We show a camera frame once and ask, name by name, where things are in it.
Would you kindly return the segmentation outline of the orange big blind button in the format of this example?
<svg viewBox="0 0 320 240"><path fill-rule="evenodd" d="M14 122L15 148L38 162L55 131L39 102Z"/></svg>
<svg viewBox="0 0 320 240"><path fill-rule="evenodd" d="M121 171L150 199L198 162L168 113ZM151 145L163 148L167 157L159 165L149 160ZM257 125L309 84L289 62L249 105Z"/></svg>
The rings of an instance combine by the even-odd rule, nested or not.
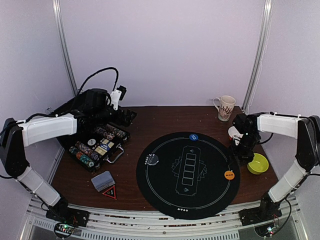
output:
<svg viewBox="0 0 320 240"><path fill-rule="evenodd" d="M234 180L235 179L235 173L232 170L227 170L224 172L224 177L228 180Z"/></svg>

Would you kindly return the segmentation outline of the clear acrylic dealer button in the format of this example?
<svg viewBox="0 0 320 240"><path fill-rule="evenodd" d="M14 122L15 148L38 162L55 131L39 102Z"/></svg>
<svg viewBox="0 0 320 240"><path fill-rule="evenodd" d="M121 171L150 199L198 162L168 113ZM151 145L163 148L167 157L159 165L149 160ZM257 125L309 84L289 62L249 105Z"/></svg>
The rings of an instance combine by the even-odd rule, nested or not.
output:
<svg viewBox="0 0 320 240"><path fill-rule="evenodd" d="M155 154L149 154L146 158L146 164L149 166L155 166L159 162L159 157Z"/></svg>

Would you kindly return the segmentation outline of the blue small blind button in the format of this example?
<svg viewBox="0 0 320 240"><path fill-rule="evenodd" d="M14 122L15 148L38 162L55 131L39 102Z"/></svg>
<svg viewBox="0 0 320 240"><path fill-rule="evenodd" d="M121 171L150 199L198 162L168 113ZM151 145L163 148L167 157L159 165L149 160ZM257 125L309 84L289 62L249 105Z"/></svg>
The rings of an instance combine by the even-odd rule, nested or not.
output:
<svg viewBox="0 0 320 240"><path fill-rule="evenodd" d="M197 141L197 140L199 139L199 137L198 137L197 134L192 133L192 134L189 135L189 139L190 139L191 141Z"/></svg>

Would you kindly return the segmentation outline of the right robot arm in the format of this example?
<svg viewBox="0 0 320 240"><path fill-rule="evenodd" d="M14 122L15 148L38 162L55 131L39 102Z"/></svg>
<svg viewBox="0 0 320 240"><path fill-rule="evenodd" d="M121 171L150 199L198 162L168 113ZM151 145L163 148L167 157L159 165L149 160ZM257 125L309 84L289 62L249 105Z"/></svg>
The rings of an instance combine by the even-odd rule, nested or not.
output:
<svg viewBox="0 0 320 240"><path fill-rule="evenodd" d="M247 165L254 159L254 148L268 143L261 134L270 134L278 140L284 140L279 150L287 157L291 151L292 160L285 168L282 177L260 200L260 206L253 212L259 220L268 220L279 208L280 203L296 191L312 170L320 164L320 118L300 115L284 115L259 112L238 114L232 125L240 133L239 140L233 140L230 146L233 160Z"/></svg>

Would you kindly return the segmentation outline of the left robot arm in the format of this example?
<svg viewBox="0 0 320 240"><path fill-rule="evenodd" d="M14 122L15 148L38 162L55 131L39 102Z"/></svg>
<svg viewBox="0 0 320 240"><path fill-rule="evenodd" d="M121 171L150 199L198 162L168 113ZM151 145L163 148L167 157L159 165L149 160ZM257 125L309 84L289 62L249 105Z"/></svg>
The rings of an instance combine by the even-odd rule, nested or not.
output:
<svg viewBox="0 0 320 240"><path fill-rule="evenodd" d="M61 222L69 221L72 211L68 201L43 176L49 172L45 164L53 165L59 138L70 140L107 123L129 126L137 114L120 107L126 93L122 85L111 92L93 88L68 100L52 113L35 113L22 120L7 118L0 133L0 160L6 178L16 180L38 197ZM41 157L44 163L33 167Z"/></svg>

